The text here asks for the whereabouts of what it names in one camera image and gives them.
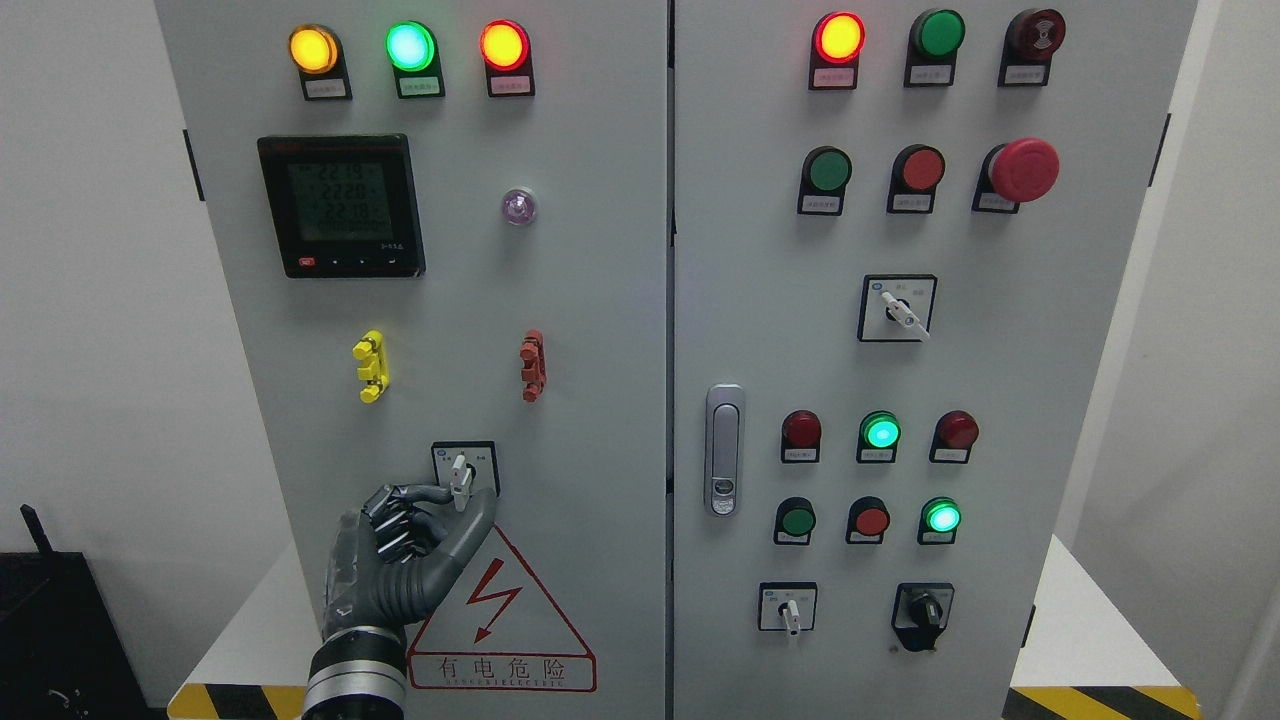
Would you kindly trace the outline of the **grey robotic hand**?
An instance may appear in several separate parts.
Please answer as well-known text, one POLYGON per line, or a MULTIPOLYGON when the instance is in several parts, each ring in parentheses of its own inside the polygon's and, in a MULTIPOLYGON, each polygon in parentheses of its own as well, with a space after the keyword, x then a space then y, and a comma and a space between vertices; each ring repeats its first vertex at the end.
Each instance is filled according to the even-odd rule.
POLYGON ((447 597, 497 519, 493 489, 453 510, 451 491, 383 486, 340 516, 326 570, 324 639, 353 626, 390 630, 428 618, 447 597))

